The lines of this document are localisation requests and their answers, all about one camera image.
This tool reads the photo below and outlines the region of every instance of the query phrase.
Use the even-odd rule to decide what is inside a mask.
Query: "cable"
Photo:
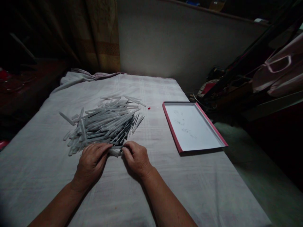
[[[209,107],[203,105],[202,103],[200,103],[200,102],[198,101],[198,99],[195,97],[194,94],[193,94],[193,97],[194,97],[195,100],[196,100],[200,105],[202,105],[205,109],[208,109],[208,110],[215,110],[215,109],[217,108],[217,103],[216,103],[216,102],[214,102],[214,103],[216,104],[216,106],[215,106],[214,108],[209,108]]]

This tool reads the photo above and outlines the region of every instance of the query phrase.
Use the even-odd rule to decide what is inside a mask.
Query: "curtain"
[[[90,72],[120,71],[116,0],[26,0],[14,13]]]

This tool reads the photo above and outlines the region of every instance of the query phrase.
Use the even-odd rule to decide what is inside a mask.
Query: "white wall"
[[[265,27],[157,0],[117,0],[121,71],[175,78],[184,92],[228,66]]]

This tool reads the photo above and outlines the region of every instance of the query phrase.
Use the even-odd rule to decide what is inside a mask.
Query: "bed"
[[[99,97],[142,98],[144,120],[130,140],[145,146],[150,162],[199,226],[270,226],[271,222],[224,152],[178,154],[163,101],[188,101],[173,79],[119,74],[52,93],[39,112],[0,153],[0,208],[10,226],[28,225],[69,183],[80,153],[68,156],[68,116],[94,109]],[[103,175],[70,226],[155,226],[137,177],[121,157],[109,157]]]

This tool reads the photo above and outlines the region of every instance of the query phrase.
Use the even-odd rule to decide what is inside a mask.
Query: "right hand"
[[[124,144],[122,151],[131,170],[141,179],[145,179],[151,174],[153,166],[149,162],[145,147],[134,141],[128,141]]]

